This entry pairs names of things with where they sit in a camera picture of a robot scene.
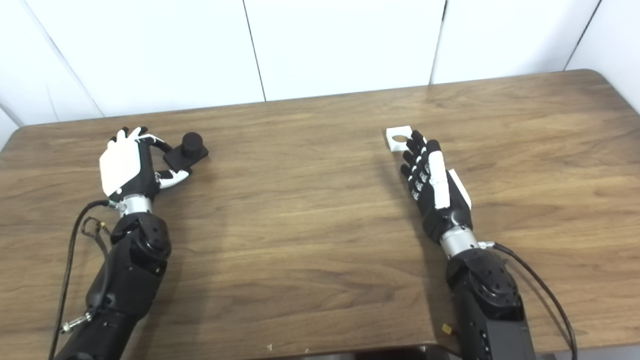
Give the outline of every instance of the black fingertip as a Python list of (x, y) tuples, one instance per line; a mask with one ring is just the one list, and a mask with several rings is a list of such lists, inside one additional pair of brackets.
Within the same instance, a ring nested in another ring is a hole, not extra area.
[(413, 139), (417, 147), (424, 146), (424, 136), (420, 134), (420, 131), (413, 130), (413, 132), (411, 133), (411, 139)]
[(409, 150), (411, 150), (411, 152), (416, 152), (418, 150), (418, 147), (415, 146), (415, 142), (413, 141), (413, 139), (407, 139), (406, 146), (409, 148)]
[(440, 143), (438, 142), (438, 140), (427, 141), (427, 153), (431, 154), (434, 151), (442, 151), (440, 149)]
[(400, 172), (402, 175), (406, 176), (407, 179), (411, 176), (411, 168), (407, 164), (402, 164), (400, 166)]
[(413, 157), (411, 151), (404, 151), (402, 153), (402, 157), (410, 166), (413, 166), (415, 164), (415, 158)]

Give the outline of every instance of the white hand cover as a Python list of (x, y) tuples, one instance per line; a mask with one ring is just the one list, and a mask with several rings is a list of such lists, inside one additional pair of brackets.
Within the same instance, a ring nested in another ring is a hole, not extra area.
[(127, 136), (124, 130), (120, 130), (116, 140), (107, 143), (107, 149), (100, 157), (100, 176), (105, 195), (110, 196), (118, 191), (140, 172), (140, 150), (137, 141), (140, 131), (137, 127)]

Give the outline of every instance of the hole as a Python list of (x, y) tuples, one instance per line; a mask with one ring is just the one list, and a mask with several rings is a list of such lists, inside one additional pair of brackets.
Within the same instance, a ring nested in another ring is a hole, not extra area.
[(391, 138), (397, 142), (406, 142), (408, 140), (405, 135), (394, 135), (394, 136), (391, 136)]

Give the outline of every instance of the black knob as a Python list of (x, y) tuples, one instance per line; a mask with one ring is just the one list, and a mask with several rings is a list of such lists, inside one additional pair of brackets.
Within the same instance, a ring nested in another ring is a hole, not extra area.
[(186, 133), (182, 137), (180, 152), (187, 159), (197, 159), (202, 150), (202, 136), (198, 133)]

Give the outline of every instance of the robotic arm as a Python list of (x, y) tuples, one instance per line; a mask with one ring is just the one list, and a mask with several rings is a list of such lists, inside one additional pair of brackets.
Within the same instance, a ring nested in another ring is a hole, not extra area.
[[(163, 280), (171, 242), (152, 202), (160, 189), (185, 180), (191, 165), (209, 151), (196, 133), (184, 135), (182, 145), (173, 149), (146, 131), (137, 127), (127, 134), (123, 128), (100, 157), (106, 203), (120, 212), (120, 219), (111, 232), (111, 252), (86, 295), (86, 313), (61, 327), (61, 333), (72, 335), (55, 360), (120, 359)], [(151, 146), (164, 152), (169, 170), (154, 170)]]
[(407, 141), (401, 172), (422, 215), (422, 228), (449, 262), (463, 360), (535, 360), (514, 278), (502, 259), (473, 234), (471, 201), (455, 171), (445, 170), (440, 144), (417, 131)]

